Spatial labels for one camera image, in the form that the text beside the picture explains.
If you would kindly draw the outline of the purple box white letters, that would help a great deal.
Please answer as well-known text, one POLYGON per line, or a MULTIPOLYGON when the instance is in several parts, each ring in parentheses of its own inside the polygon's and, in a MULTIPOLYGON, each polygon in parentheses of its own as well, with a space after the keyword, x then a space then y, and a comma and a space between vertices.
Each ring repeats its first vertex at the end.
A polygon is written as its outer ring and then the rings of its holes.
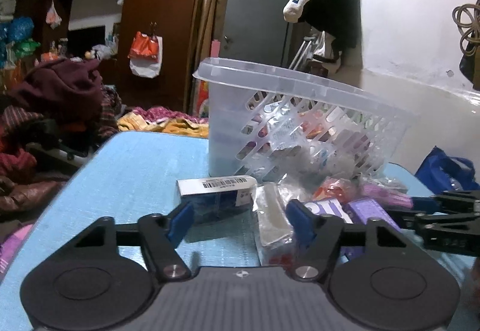
POLYGON ((346 223, 352 223, 352 219, 343 210, 342 205, 337 199, 310 201, 304 203, 304 206, 314 215, 335 215, 342 218, 346 223))

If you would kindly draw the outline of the clear wrapped white pack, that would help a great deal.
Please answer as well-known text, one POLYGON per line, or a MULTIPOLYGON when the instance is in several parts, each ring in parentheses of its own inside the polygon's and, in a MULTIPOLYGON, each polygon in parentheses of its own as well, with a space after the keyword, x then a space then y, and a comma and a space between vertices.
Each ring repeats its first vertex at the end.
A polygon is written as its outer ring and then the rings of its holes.
POLYGON ((297 246, 276 184, 265 183, 256 188, 252 213, 260 264, 289 268, 297 246))

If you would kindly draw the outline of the blue shopping bag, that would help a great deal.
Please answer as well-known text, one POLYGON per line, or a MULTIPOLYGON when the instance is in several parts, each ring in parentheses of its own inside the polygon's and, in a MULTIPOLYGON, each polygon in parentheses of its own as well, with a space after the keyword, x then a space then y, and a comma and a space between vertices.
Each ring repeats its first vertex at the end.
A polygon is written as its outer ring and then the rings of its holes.
POLYGON ((415 176, 435 194, 454 190, 479 190, 473 162, 466 158, 448 156, 437 146, 425 157, 415 176))

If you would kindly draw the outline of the small purple box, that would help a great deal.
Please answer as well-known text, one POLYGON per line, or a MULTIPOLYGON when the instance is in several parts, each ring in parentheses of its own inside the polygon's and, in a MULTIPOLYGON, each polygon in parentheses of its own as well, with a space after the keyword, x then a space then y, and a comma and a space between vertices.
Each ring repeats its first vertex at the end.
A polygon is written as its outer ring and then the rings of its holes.
POLYGON ((343 205, 343 210, 349 216, 352 223, 366 224, 369 219, 380 219, 388 223, 393 229, 401 232, 401 228, 395 223, 384 208, 373 199, 363 198, 343 205))

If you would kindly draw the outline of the red round wrapped item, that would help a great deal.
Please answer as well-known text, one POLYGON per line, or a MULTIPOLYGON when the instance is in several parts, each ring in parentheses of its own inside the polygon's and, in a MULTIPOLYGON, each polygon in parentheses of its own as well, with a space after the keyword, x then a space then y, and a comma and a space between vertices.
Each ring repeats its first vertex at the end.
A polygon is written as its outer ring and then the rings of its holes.
POLYGON ((356 198, 357 193, 357 187, 351 181, 327 177, 312 195, 312 199, 337 199, 340 203, 348 203, 356 198))

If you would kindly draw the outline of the blue white barcode box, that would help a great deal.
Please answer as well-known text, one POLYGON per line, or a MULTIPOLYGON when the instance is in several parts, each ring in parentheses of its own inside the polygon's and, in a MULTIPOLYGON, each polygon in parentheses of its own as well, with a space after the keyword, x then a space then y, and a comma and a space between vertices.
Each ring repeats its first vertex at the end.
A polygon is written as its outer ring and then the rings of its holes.
POLYGON ((176 182, 179 203, 191 205, 195 224, 214 223, 250 210, 256 187, 256 178, 246 175, 176 182))

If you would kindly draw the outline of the yellow orange blanket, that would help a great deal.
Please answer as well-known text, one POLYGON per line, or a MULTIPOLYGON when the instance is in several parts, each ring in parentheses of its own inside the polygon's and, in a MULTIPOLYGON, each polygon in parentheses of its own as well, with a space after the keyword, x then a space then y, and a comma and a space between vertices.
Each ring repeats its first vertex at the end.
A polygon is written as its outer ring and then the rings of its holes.
POLYGON ((144 110, 135 107, 116 121, 120 131, 162 132, 173 135, 208 139, 208 119, 197 118, 162 106, 144 110))

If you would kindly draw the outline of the white perforated plastic basket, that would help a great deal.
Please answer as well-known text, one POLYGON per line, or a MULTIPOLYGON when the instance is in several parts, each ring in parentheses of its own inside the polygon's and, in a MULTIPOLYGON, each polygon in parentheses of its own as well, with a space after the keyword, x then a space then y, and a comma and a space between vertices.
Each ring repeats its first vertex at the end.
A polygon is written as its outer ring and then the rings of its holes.
POLYGON ((413 121, 363 90, 281 67, 208 58, 194 77, 208 85, 211 176, 375 176, 413 121))

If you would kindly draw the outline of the maroon clothes pile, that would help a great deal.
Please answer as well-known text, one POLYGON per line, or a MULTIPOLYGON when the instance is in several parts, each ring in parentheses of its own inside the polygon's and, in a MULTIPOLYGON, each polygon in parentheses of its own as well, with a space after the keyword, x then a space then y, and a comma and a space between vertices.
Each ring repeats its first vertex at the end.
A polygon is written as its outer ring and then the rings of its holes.
POLYGON ((1 98, 1 140, 85 157, 119 129, 118 93, 103 84, 97 60, 41 62, 1 98))

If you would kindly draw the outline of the red white hanging plastic bag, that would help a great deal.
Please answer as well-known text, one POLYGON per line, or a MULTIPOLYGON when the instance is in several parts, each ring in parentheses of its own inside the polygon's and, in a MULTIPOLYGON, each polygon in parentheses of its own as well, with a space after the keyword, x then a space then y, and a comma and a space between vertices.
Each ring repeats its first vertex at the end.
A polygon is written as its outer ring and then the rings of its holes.
POLYGON ((163 38, 137 32, 130 46, 128 58, 134 76, 156 78, 162 67, 163 38))

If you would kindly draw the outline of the aluminium crutches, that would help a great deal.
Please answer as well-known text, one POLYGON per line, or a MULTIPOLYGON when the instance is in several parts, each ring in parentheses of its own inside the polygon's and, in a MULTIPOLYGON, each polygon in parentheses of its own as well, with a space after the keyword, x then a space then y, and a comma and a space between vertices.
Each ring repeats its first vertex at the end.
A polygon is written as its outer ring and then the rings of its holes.
POLYGON ((312 44, 316 41, 315 36, 304 37, 304 40, 289 64, 289 70, 301 71, 307 57, 311 53, 312 44))

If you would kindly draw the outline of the grey metal door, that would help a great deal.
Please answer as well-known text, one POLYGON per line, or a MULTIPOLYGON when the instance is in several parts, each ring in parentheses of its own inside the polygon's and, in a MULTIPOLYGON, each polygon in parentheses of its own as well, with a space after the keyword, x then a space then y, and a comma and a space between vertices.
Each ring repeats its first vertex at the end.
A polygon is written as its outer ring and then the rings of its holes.
POLYGON ((280 66, 288 35, 287 0, 226 0, 220 56, 280 66))

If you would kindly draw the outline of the black hanging garment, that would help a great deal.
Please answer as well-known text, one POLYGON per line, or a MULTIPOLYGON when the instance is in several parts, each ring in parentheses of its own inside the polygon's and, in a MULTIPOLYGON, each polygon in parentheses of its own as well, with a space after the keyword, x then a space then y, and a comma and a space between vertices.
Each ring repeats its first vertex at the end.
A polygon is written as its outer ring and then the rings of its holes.
POLYGON ((317 54, 320 62, 337 65, 346 50, 354 49, 360 38, 359 0, 309 0, 299 18, 324 34, 317 54))

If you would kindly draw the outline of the blue plastic bags pile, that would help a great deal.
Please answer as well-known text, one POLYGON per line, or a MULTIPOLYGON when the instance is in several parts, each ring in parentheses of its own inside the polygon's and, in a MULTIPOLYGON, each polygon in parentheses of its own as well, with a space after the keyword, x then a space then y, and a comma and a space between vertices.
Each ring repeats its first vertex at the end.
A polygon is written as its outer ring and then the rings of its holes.
POLYGON ((32 39, 33 28, 30 17, 1 21, 1 68, 34 54, 40 43, 32 39))

